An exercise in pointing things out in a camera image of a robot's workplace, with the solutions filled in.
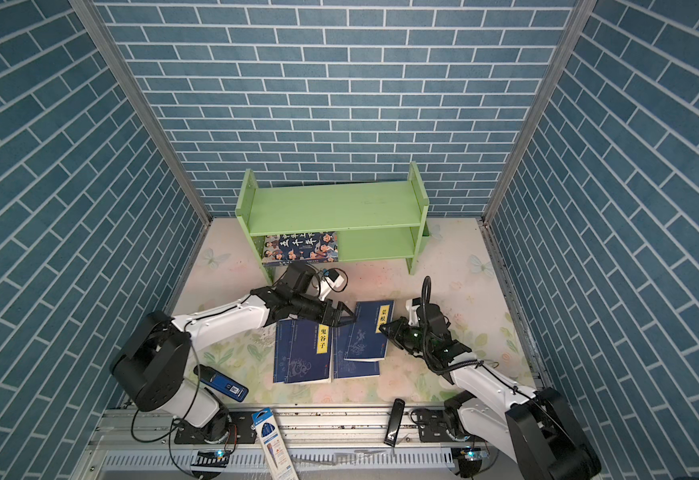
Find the blue white packaged box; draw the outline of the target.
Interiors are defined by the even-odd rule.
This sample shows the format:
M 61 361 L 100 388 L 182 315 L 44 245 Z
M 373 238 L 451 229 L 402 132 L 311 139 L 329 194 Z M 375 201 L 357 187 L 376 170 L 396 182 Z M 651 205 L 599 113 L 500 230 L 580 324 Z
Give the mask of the blue white packaged box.
M 271 477 L 274 480 L 299 480 L 272 410 L 261 409 L 254 412 L 251 419 Z

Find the black remote stick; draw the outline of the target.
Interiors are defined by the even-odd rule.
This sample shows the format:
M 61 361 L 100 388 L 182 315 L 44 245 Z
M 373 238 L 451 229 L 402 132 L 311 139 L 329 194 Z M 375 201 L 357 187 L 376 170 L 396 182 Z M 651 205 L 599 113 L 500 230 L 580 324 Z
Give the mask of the black remote stick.
M 399 438 L 399 430 L 401 430 L 403 415 L 405 415 L 405 402 L 397 398 L 393 401 L 393 408 L 391 408 L 391 414 L 389 414 L 387 432 L 385 432 L 385 440 L 383 440 L 385 445 L 389 447 L 395 447 L 395 445 L 397 445 L 397 438 Z

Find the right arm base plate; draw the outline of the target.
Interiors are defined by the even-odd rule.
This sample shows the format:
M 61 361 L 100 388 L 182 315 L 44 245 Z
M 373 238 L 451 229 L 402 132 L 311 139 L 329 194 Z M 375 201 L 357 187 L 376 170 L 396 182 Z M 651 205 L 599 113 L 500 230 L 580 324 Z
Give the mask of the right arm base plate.
M 457 416 L 457 410 L 415 408 L 409 412 L 411 422 L 415 424 L 419 440 L 423 443 L 473 442 L 477 439 L 467 433 Z

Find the dark blue book yellow label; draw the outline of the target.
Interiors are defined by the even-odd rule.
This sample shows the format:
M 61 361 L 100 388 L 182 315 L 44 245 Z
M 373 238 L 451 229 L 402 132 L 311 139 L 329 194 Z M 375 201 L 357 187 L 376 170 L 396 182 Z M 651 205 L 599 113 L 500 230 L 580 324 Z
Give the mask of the dark blue book yellow label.
M 286 384 L 326 383 L 331 380 L 330 328 L 310 320 L 294 320 L 287 358 Z

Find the aluminium rail frame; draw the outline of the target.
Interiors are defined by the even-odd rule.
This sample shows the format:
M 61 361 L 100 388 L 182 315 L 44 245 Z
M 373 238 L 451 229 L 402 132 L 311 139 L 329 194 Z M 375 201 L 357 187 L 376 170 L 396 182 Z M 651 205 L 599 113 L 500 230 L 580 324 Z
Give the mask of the aluminium rail frame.
M 299 479 L 376 477 L 411 479 L 445 474 L 471 479 L 481 474 L 523 478 L 515 460 L 481 438 L 473 442 L 423 443 L 405 406 L 397 445 L 383 443 L 392 405 L 308 406 L 272 410 Z M 126 410 L 106 412 L 86 448 L 76 479 L 273 479 L 256 438 L 253 444 L 178 445 L 163 414 L 145 416 L 133 428 Z

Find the colourful illustrated book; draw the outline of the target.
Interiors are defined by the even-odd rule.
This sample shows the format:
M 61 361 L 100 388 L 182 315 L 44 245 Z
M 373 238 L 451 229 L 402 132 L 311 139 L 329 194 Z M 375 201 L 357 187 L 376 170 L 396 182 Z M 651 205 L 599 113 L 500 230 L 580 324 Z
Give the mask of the colourful illustrated book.
M 263 265 L 324 263 L 338 260 L 339 250 L 335 232 L 267 236 L 261 258 Z

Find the blue handheld device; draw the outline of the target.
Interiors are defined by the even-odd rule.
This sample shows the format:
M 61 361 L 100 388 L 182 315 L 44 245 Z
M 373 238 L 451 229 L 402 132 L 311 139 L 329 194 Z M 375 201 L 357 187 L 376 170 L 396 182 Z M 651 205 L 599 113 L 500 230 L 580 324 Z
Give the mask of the blue handheld device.
M 218 370 L 206 366 L 197 365 L 193 373 L 198 377 L 200 383 L 222 395 L 241 403 L 249 394 L 249 389 L 232 378 L 222 374 Z

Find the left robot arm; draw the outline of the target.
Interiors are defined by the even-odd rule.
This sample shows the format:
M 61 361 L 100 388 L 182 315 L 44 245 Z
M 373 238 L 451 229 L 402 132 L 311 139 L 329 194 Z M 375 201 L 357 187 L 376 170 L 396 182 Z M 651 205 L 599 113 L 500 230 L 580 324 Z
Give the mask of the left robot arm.
M 110 372 L 139 411 L 167 412 L 215 442 L 225 434 L 226 410 L 185 378 L 187 364 L 199 366 L 199 353 L 208 346 L 289 319 L 339 327 L 355 322 L 355 314 L 342 302 L 285 287 L 253 289 L 235 303 L 190 315 L 155 311 L 115 354 Z

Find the green two-tier shelf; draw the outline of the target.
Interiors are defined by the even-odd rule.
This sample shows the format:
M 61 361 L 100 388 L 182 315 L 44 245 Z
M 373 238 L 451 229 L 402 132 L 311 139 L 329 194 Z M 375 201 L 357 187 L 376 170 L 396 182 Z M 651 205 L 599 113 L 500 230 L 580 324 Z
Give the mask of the green two-tier shelf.
M 260 270 L 274 281 L 275 265 L 264 261 L 265 238 L 277 234 L 334 232 L 340 262 L 403 259 L 410 274 L 425 249 L 429 196 L 415 162 L 405 181 L 261 188 L 246 170 L 235 207 Z

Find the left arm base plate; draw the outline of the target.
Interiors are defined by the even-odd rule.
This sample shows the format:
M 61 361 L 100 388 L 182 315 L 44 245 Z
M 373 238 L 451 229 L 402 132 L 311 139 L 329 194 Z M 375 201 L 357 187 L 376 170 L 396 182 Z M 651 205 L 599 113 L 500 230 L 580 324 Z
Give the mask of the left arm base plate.
M 175 431 L 173 441 L 178 445 L 253 444 L 256 440 L 253 414 L 254 410 L 217 414 L 207 426 L 201 428 L 182 422 Z

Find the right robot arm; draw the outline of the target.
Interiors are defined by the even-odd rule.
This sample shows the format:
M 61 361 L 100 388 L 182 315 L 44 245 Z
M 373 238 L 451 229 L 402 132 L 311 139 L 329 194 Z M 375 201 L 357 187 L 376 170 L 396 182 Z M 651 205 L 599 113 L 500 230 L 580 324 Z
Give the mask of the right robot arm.
M 525 479 L 593 479 L 601 460 L 567 400 L 553 388 L 533 390 L 477 359 L 439 314 L 411 325 L 381 325 L 393 345 L 421 358 L 430 372 L 461 390 L 445 401 L 447 430 L 477 436 L 515 460 Z

